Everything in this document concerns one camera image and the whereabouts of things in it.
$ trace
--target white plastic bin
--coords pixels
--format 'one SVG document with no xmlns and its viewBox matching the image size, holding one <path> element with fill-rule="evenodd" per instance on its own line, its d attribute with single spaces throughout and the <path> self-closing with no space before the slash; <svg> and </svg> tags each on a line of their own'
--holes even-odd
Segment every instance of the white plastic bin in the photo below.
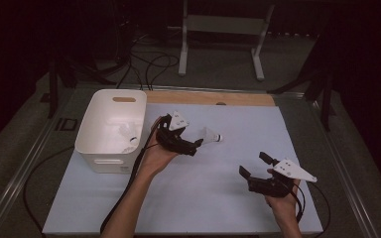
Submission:
<svg viewBox="0 0 381 238">
<path fill-rule="evenodd" d="M 132 172 L 149 135 L 143 130 L 146 106 L 147 94 L 140 90 L 102 89 L 94 93 L 81 122 L 75 149 L 95 172 Z M 131 142 L 127 132 L 128 128 L 134 131 L 134 126 L 138 142 Z"/>
</svg>

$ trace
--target floor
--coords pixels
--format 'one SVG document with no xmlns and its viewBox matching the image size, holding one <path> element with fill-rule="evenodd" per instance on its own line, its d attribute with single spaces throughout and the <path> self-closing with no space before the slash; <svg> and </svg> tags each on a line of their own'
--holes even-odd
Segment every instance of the floor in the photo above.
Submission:
<svg viewBox="0 0 381 238">
<path fill-rule="evenodd" d="M 205 35 L 193 35 L 187 75 L 178 76 L 175 59 L 179 56 L 181 44 L 177 32 L 171 33 L 172 38 L 166 43 L 151 38 L 142 38 L 138 42 L 132 49 L 132 66 L 124 79 L 128 66 L 107 77 L 114 82 L 123 80 L 120 85 L 101 85 L 79 74 L 75 89 L 61 87 L 60 110 L 53 120 L 47 118 L 49 104 L 40 102 L 43 93 L 49 91 L 48 76 L 38 81 L 37 92 L 0 134 L 0 237 L 41 236 L 25 207 L 23 194 L 38 224 L 43 226 L 76 136 L 76 131 L 57 130 L 58 120 L 80 119 L 94 91 L 116 86 L 142 86 L 155 90 L 179 88 L 265 93 L 295 79 L 315 44 L 312 39 L 297 36 L 268 36 L 261 52 L 265 80 L 259 81 L 251 64 L 250 40 L 236 43 L 236 39 L 222 39 L 207 43 L 202 40 L 202 37 L 206 39 Z M 98 65 L 105 68 L 112 62 L 99 60 Z M 147 85 L 146 80 L 154 81 Z M 274 100 L 286 120 L 301 164 L 323 178 L 318 185 L 326 194 L 331 220 L 322 237 L 381 237 L 380 174 L 337 92 L 331 98 L 331 130 L 325 132 L 318 121 L 318 105 L 303 99 L 306 87 L 303 84 L 282 95 L 274 95 Z M 25 182 L 28 182 L 27 190 L 23 189 Z M 314 188 L 311 192 L 325 226 L 329 215 L 326 202 Z"/>
</svg>

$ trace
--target white stand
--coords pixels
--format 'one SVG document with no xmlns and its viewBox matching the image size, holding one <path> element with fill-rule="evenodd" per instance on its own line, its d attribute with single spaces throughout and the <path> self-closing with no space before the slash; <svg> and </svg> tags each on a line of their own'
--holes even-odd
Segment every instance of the white stand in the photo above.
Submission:
<svg viewBox="0 0 381 238">
<path fill-rule="evenodd" d="M 259 36 L 259 42 L 256 48 L 252 49 L 251 55 L 253 66 L 255 67 L 256 79 L 264 80 L 264 72 L 262 70 L 259 55 L 264 44 L 267 34 L 269 22 L 271 20 L 274 5 L 270 5 L 264 19 L 251 18 L 229 18 L 215 16 L 188 15 L 188 0 L 184 0 L 184 17 L 183 17 L 183 36 L 182 51 L 179 64 L 179 75 L 184 76 L 187 73 L 188 63 L 188 31 L 214 32 L 214 33 L 232 33 L 247 34 Z"/>
</svg>

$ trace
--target table leg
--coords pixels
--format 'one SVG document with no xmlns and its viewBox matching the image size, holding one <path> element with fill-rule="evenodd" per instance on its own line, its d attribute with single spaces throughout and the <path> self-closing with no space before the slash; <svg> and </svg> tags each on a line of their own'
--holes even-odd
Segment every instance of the table leg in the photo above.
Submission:
<svg viewBox="0 0 381 238">
<path fill-rule="evenodd" d="M 262 69 L 261 60 L 259 59 L 259 55 L 261 53 L 262 45 L 264 44 L 265 37 L 268 32 L 268 26 L 271 20 L 272 13 L 274 11 L 275 5 L 271 5 L 268 8 L 267 15 L 264 19 L 264 25 L 262 26 L 261 34 L 259 35 L 259 42 L 255 49 L 252 49 L 252 59 L 253 59 L 253 66 L 255 67 L 255 73 L 256 73 L 256 79 L 259 81 L 263 81 L 265 79 L 264 71 Z"/>
<path fill-rule="evenodd" d="M 182 26 L 182 50 L 179 61 L 179 75 L 187 74 L 188 65 L 188 0 L 184 0 L 184 17 Z"/>
</svg>

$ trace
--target white table surface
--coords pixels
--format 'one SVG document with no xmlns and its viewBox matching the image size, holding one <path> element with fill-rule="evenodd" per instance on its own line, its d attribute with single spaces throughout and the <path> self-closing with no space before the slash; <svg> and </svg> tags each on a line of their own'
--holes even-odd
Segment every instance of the white table surface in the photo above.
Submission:
<svg viewBox="0 0 381 238">
<path fill-rule="evenodd" d="M 250 192 L 239 166 L 252 176 L 270 177 L 258 158 L 299 163 L 278 107 L 148 104 L 146 126 L 179 110 L 190 125 L 182 138 L 200 138 L 204 126 L 224 137 L 198 148 L 194 157 L 177 156 L 151 184 L 139 216 L 137 234 L 259 234 L 279 232 L 261 194 Z M 74 151 L 44 226 L 48 234 L 95 234 L 121 196 L 129 175 L 97 174 Z M 322 227 L 305 182 L 304 233 Z"/>
</svg>

